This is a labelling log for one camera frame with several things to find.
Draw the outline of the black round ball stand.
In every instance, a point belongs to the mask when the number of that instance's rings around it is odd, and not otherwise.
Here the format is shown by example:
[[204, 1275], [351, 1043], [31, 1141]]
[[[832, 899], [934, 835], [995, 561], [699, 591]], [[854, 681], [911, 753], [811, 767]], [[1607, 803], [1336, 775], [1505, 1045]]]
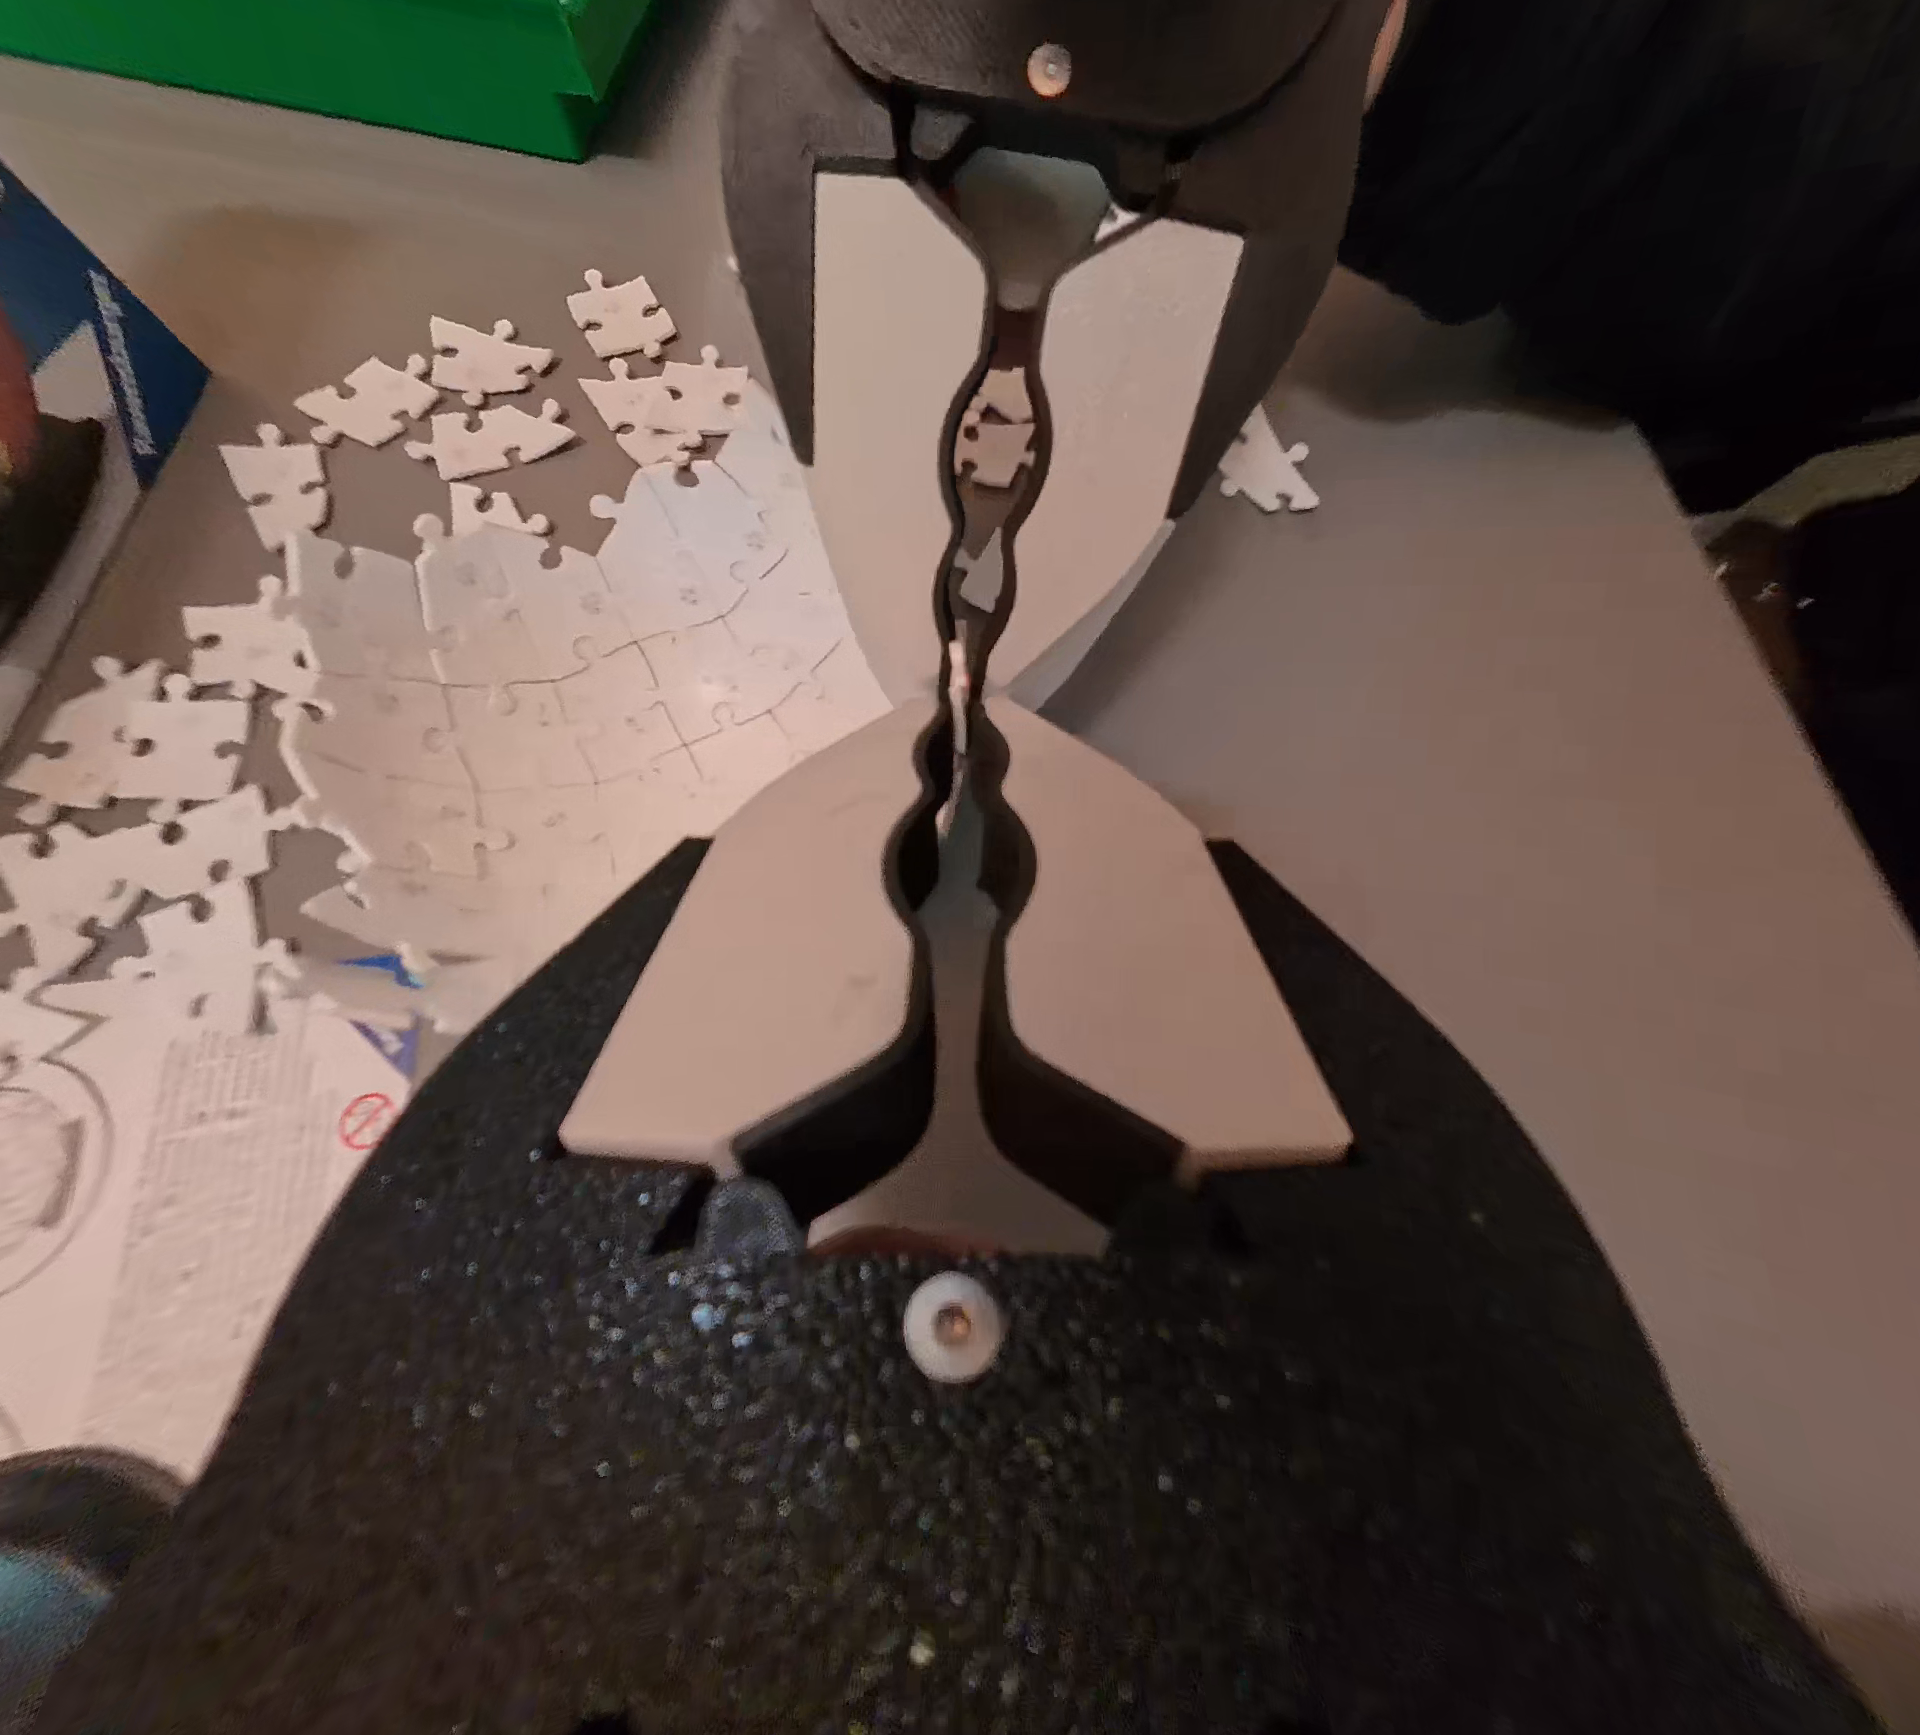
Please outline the black round ball stand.
[[119, 1449], [1, 1461], [1, 1728], [29, 1730], [61, 1660], [164, 1537], [185, 1493], [168, 1467]]

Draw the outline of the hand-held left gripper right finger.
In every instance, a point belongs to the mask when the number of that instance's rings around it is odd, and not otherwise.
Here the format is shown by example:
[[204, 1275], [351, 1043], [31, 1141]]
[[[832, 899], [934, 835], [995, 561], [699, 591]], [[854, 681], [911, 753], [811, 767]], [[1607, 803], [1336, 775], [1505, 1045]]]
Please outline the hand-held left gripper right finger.
[[1205, 835], [1015, 701], [976, 717], [995, 907], [978, 1103], [995, 1151], [1117, 1225], [1152, 1191], [1320, 1167], [1352, 1127]]

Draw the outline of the person's dark clothing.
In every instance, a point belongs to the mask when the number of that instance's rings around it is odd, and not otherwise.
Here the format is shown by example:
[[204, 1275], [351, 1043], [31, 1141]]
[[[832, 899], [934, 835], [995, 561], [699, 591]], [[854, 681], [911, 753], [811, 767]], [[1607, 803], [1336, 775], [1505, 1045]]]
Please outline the person's dark clothing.
[[1913, 927], [1917, 0], [1394, 0], [1339, 259], [1723, 525]]

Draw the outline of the white paper leaflet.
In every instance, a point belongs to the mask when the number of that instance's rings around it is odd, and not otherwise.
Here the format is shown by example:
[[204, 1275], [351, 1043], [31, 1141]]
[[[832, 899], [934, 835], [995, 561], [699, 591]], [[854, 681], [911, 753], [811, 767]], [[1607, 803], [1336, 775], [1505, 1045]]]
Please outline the white paper leaflet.
[[1, 1451], [125, 1451], [190, 1481], [308, 1251], [407, 1105], [407, 955], [306, 967], [257, 1023], [135, 987], [4, 985]]

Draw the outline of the blue puzzle box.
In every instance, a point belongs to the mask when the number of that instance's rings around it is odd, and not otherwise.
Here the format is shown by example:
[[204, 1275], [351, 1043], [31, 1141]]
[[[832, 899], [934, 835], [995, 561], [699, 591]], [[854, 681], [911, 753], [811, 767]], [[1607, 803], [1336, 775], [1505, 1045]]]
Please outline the blue puzzle box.
[[35, 697], [208, 367], [1, 171], [1, 735]]

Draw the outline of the pile of puzzle pieces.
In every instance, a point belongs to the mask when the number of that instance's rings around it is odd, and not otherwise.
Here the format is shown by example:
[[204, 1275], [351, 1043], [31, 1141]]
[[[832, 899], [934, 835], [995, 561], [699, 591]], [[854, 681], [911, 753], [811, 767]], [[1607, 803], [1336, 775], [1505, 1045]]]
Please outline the pile of puzzle pieces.
[[161, 591], [156, 637], [106, 649], [85, 683], [4, 763], [4, 945], [42, 985], [85, 979], [83, 1013], [114, 1015], [135, 987], [171, 1021], [248, 1029], [260, 1003], [308, 977], [293, 935], [271, 929], [267, 877], [288, 845], [340, 841], [313, 827], [277, 741], [276, 705], [317, 669], [283, 609], [302, 537], [327, 551], [392, 547], [453, 481], [504, 487], [566, 545], [584, 499], [656, 445], [712, 449], [752, 377], [716, 347], [671, 359], [671, 315], [647, 281], [588, 271], [566, 299], [588, 351], [567, 403], [563, 355], [510, 319], [431, 315], [422, 355], [372, 355], [216, 451], [254, 547], [252, 583], [223, 599]]

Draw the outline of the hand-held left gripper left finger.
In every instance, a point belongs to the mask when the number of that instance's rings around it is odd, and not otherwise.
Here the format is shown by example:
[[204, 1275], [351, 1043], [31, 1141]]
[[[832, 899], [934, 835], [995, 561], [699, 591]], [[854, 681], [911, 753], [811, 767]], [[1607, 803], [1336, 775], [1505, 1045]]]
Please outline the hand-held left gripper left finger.
[[935, 1099], [932, 961], [951, 727], [910, 699], [732, 813], [559, 1125], [572, 1155], [753, 1177], [820, 1219]]

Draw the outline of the white puzzle piece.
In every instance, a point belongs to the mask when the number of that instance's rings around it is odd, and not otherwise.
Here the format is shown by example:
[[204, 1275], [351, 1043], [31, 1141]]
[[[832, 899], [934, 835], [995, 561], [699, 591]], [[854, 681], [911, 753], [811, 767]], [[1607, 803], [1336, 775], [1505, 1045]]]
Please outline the white puzzle piece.
[[1321, 505], [1321, 497], [1306, 473], [1307, 457], [1307, 445], [1284, 445], [1268, 411], [1258, 405], [1218, 463], [1218, 491], [1263, 515], [1311, 513]]
[[946, 801], [938, 813], [938, 841], [946, 851], [953, 831], [963, 823], [972, 789], [974, 715], [978, 707], [970, 637], [955, 629], [947, 643], [946, 703], [949, 723], [949, 781]]

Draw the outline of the partly built puzzle ball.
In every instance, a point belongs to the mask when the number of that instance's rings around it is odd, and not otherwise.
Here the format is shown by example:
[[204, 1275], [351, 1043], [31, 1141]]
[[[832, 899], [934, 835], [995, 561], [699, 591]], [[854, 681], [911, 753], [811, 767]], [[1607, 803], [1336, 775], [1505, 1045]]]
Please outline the partly built puzzle ball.
[[453, 481], [392, 547], [283, 565], [317, 677], [277, 749], [340, 841], [299, 931], [396, 955], [443, 1031], [890, 709], [757, 385], [712, 449], [656, 445], [581, 507], [572, 547]]

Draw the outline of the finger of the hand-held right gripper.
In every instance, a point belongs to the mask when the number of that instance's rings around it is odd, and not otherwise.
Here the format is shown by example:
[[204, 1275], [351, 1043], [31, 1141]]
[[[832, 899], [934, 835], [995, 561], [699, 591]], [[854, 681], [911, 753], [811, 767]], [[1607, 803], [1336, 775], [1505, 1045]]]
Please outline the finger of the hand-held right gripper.
[[1164, 547], [1233, 289], [1238, 235], [1107, 235], [1045, 295], [1043, 475], [1002, 543], [1011, 609], [984, 691], [1047, 699]]
[[947, 663], [951, 443], [990, 347], [992, 279], [947, 207], [894, 173], [813, 175], [813, 517], [888, 699]]

